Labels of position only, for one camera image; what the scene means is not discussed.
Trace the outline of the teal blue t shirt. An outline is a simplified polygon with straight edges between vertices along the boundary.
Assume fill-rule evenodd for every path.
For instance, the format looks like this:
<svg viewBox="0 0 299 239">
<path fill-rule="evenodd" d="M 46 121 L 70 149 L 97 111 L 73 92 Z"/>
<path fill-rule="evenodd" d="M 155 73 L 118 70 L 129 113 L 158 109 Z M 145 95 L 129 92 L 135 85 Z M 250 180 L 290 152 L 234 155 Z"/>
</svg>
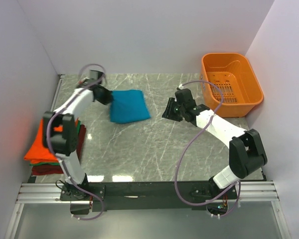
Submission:
<svg viewBox="0 0 299 239">
<path fill-rule="evenodd" d="M 112 91 L 112 95 L 111 122 L 126 124 L 151 118 L 141 90 Z"/>
</svg>

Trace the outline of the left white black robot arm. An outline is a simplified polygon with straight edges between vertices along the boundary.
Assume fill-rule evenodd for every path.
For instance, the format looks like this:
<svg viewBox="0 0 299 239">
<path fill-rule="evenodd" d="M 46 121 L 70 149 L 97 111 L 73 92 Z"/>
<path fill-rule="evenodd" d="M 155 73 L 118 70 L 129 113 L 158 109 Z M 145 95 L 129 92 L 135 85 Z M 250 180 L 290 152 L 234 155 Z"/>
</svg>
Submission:
<svg viewBox="0 0 299 239">
<path fill-rule="evenodd" d="M 112 91 L 102 84 L 106 74 L 91 70 L 87 78 L 79 80 L 72 95 L 59 108 L 43 115 L 42 144 L 57 158 L 65 176 L 65 187 L 78 200 L 89 196 L 90 188 L 78 155 L 76 120 L 93 102 L 107 105 L 113 101 Z"/>
</svg>

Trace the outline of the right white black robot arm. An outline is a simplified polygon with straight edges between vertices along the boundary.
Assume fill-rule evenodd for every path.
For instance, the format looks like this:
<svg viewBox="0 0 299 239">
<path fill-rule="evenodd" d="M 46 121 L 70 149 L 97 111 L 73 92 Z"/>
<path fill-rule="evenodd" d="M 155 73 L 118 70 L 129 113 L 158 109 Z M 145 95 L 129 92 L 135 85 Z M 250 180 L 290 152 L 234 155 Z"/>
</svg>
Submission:
<svg viewBox="0 0 299 239">
<path fill-rule="evenodd" d="M 268 162 L 260 134 L 255 129 L 237 127 L 206 105 L 197 105 L 190 89 L 176 91 L 175 97 L 168 99 L 162 117 L 178 122 L 185 120 L 205 129 L 229 149 L 228 165 L 210 179 L 209 194 L 215 199 L 221 198 L 229 185 Z"/>
</svg>

